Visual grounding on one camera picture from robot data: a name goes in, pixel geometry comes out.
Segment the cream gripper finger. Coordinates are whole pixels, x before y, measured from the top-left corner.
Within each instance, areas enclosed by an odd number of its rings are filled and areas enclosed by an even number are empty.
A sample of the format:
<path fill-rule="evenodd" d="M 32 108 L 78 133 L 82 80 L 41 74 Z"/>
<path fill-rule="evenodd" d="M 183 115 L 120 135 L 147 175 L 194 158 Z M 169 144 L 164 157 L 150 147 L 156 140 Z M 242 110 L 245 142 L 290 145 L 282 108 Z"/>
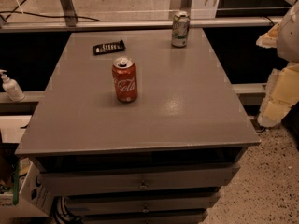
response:
<path fill-rule="evenodd" d="M 278 29 L 280 23 L 275 24 L 268 32 L 260 36 L 256 45 L 262 48 L 275 48 L 277 46 Z"/>
<path fill-rule="evenodd" d="M 299 102 L 299 63 L 288 63 L 282 70 L 274 69 L 265 88 L 258 123 L 274 127 Z"/>

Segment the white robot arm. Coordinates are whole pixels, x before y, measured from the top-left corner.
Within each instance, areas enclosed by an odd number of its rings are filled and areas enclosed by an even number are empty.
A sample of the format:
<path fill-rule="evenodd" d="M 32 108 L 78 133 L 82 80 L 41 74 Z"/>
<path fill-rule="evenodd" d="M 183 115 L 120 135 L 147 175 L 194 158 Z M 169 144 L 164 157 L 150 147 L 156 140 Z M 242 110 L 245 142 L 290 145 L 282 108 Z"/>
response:
<path fill-rule="evenodd" d="M 271 72 L 257 118 L 261 126 L 274 127 L 299 102 L 299 0 L 256 44 L 276 48 L 278 57 L 288 62 L 282 70 Z"/>

